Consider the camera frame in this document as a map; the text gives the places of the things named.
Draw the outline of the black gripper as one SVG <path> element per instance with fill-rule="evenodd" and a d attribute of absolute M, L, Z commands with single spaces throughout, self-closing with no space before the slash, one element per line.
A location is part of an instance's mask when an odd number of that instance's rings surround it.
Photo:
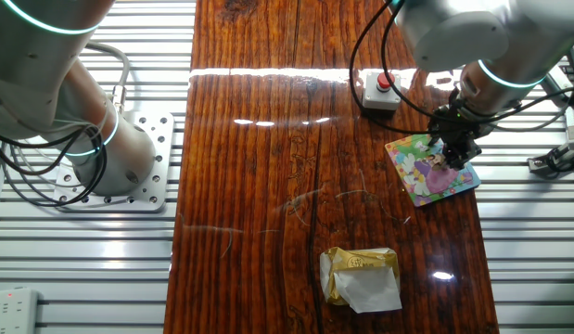
<path fill-rule="evenodd" d="M 484 118 L 473 114 L 466 106 L 458 88 L 450 93 L 448 103 L 433 110 L 428 123 L 428 145 L 433 147 L 442 143 L 442 154 L 447 165 L 462 170 L 465 165 L 481 154 L 476 140 L 485 135 L 489 127 Z"/>

